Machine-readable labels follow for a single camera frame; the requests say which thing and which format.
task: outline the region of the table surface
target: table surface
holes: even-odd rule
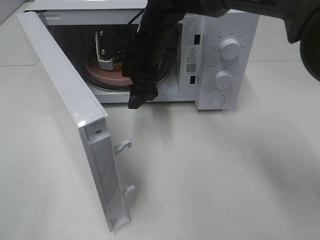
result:
[[[132,221],[113,233],[15,15],[0,25],[0,56],[0,239],[320,238],[320,84],[281,20],[261,17],[233,111],[104,105],[114,144],[133,142],[117,156],[121,186],[137,187]]]

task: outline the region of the cable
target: cable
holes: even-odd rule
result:
[[[144,9],[142,9],[137,15],[135,15],[134,16],[134,18],[132,18],[129,22],[128,22],[128,24],[127,25],[130,25],[130,24],[132,24],[138,17],[140,17],[140,15],[141,14],[143,14],[144,13],[144,11],[145,11],[145,8]]]

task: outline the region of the white microwave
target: white microwave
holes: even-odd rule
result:
[[[96,36],[106,28],[125,28],[146,4],[147,0],[35,0],[18,16],[66,142],[77,151],[79,143],[69,139],[76,136],[81,142],[110,231],[129,220],[124,197],[135,187],[120,189],[115,156],[131,142],[113,147],[101,103],[127,103],[130,81],[119,72],[94,71],[102,72],[94,54]],[[198,110],[233,109],[258,21],[258,15],[240,11],[221,18],[187,14],[168,50],[155,101],[195,102]],[[132,27],[138,24],[139,18]]]

